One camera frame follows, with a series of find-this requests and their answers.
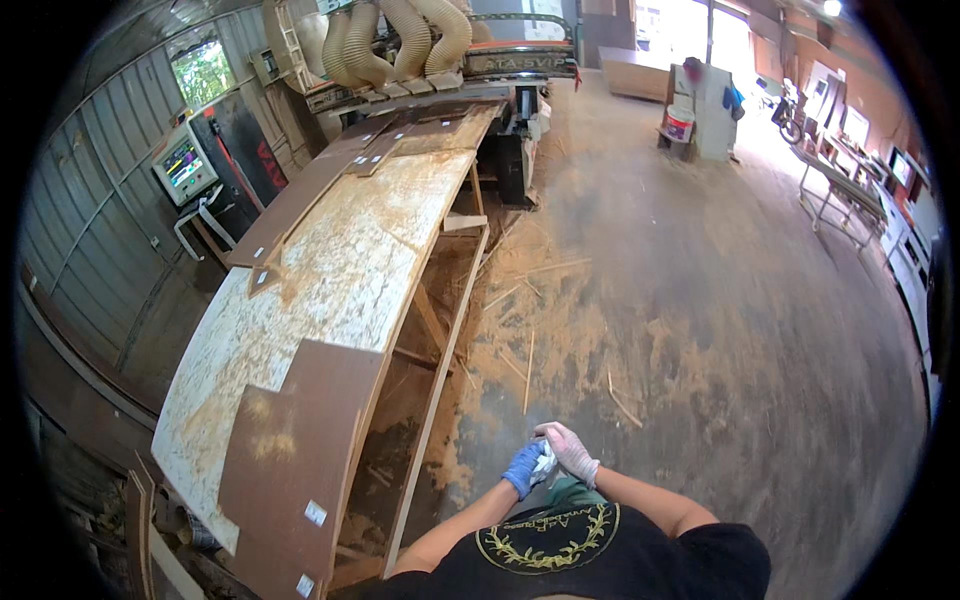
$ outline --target green foliage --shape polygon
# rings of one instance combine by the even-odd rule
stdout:
[[[219,41],[211,41],[171,62],[183,100],[192,108],[213,102],[236,84]]]

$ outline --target hand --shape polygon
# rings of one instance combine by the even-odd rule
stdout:
[[[557,460],[566,472],[583,481],[591,490],[596,488],[594,479],[600,461],[590,458],[577,434],[556,421],[537,425],[534,427],[534,433],[546,436],[553,453],[557,455]]]
[[[530,484],[530,477],[533,475],[534,468],[537,466],[537,459],[543,454],[545,445],[546,441],[537,440],[536,442],[530,442],[518,450],[514,455],[514,460],[510,461],[510,466],[507,467],[507,470],[501,475],[504,479],[514,484],[520,500],[527,497],[527,494],[530,493],[533,487]]]

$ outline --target plastic bucket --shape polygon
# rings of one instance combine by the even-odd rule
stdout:
[[[673,141],[685,144],[690,141],[695,118],[693,110],[670,105],[666,108],[666,131],[663,133]]]

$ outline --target gold embroidery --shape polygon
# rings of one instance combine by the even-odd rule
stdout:
[[[594,510],[597,512],[597,516],[591,514]],[[567,546],[560,548],[560,553],[556,555],[544,556],[544,551],[535,551],[533,547],[528,547],[521,555],[514,549],[514,543],[510,540],[510,535],[498,535],[498,531],[501,529],[522,529],[524,527],[535,528],[537,531],[542,532],[558,523],[565,528],[572,516],[581,515],[587,515],[589,521],[587,537],[579,542],[571,540]],[[605,504],[597,504],[563,515],[548,516],[524,523],[493,526],[490,529],[476,532],[475,538],[480,552],[491,563],[520,575],[541,575],[589,563],[610,544],[613,536],[616,534],[619,523],[619,505],[613,504],[611,510],[611,507]],[[610,531],[610,535],[607,536],[605,526],[610,524],[613,525],[613,528],[612,531]],[[601,538],[605,538],[602,547],[600,545]],[[488,553],[488,549],[493,551],[492,556]],[[508,565],[512,564],[524,570],[509,568]]]
[[[542,518],[535,518],[532,521],[522,521],[520,523],[508,523],[506,525],[500,525],[503,529],[522,529],[522,528],[533,528],[537,531],[544,532],[548,528],[553,527],[556,524],[560,524],[561,527],[566,529],[566,524],[570,521],[572,516],[577,515],[588,515],[589,512],[593,510],[592,507],[588,509],[580,509],[579,511],[573,511],[571,513],[563,513],[562,515],[554,516],[545,516]]]

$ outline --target blue glove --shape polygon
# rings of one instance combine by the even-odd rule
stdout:
[[[501,477],[514,484],[520,500],[527,497],[527,494],[530,493],[530,477],[534,473],[534,468],[537,466],[537,459],[543,454],[545,446],[546,440],[530,442],[516,452],[514,460],[510,461],[510,466],[507,467],[506,472],[501,475]]]

